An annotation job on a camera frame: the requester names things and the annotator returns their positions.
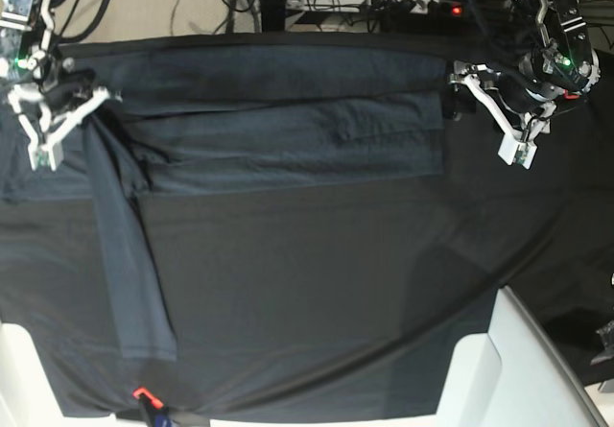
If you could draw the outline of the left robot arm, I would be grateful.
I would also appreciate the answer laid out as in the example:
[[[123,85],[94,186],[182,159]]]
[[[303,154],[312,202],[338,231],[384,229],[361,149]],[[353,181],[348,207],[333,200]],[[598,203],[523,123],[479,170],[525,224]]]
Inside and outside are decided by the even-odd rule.
[[[515,31],[495,31],[478,0],[468,8],[492,59],[458,61],[449,82],[462,85],[491,114],[503,137],[528,146],[548,130],[559,105],[583,98],[600,80],[579,0],[507,0]]]

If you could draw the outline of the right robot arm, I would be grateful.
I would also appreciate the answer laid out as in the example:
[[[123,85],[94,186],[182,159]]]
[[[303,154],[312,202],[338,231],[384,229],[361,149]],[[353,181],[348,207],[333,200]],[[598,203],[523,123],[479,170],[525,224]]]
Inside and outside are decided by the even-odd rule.
[[[56,169],[66,136],[105,102],[122,100],[61,54],[55,8],[64,1],[2,0],[1,102],[29,139],[33,169]]]

